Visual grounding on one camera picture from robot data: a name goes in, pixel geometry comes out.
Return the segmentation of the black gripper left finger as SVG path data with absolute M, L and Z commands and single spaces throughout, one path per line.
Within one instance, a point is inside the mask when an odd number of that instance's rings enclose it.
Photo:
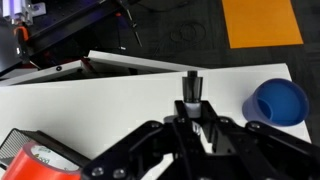
M 81 180 L 141 180 L 166 154 L 173 161 L 156 180 L 197 178 L 191 162 L 205 152 L 184 103 L 176 101 L 175 108 L 176 115 L 163 123 L 143 123 L 94 158 L 81 171 Z

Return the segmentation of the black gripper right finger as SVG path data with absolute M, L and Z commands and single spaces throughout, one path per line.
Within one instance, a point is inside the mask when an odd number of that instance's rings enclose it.
M 251 180 L 320 180 L 320 148 L 259 121 L 244 127 L 201 102 L 212 152 L 239 161 Z

